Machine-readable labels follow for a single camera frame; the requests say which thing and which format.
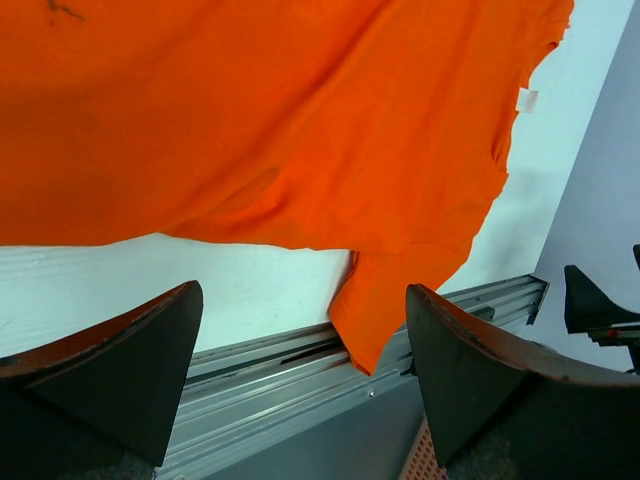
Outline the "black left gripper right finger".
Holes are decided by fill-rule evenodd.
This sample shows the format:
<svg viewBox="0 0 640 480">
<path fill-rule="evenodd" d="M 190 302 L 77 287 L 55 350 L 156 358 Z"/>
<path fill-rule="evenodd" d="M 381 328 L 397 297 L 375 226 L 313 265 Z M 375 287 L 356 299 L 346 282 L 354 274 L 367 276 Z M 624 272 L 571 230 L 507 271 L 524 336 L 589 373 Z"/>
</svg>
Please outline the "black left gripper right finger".
<svg viewBox="0 0 640 480">
<path fill-rule="evenodd" d="M 635 479 L 639 379 L 561 355 L 421 285 L 406 324 L 437 464 L 451 479 Z"/>
</svg>

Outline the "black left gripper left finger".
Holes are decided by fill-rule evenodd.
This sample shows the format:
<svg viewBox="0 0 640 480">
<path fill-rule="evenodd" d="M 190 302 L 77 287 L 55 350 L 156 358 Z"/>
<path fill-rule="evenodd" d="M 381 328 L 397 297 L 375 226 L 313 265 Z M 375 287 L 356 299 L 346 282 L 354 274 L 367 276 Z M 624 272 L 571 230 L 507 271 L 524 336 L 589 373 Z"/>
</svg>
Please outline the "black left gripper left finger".
<svg viewBox="0 0 640 480">
<path fill-rule="evenodd" d="M 196 281 L 1 360 L 4 479 L 151 479 L 203 312 Z"/>
</svg>

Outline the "orange t shirt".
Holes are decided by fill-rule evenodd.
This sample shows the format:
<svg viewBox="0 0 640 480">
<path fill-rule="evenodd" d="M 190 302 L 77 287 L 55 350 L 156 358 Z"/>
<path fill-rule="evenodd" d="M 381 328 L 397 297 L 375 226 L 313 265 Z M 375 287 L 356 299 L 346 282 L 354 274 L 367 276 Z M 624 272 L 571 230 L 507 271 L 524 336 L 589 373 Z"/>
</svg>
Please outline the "orange t shirt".
<svg viewBox="0 0 640 480">
<path fill-rule="evenodd" d="M 1 241 L 345 249 L 372 374 L 466 262 L 570 1 L 5 1 Z"/>
</svg>

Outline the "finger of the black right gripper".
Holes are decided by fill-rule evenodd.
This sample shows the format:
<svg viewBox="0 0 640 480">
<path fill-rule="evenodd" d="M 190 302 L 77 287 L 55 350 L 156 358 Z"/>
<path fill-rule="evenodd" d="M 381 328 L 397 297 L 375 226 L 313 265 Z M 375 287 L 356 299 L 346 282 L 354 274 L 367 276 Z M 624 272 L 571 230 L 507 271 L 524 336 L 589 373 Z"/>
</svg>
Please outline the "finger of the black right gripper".
<svg viewBox="0 0 640 480">
<path fill-rule="evenodd" d="M 613 302 L 577 266 L 564 267 L 564 321 L 569 334 L 587 334 L 600 347 L 626 347 L 639 372 L 639 314 Z"/>
</svg>

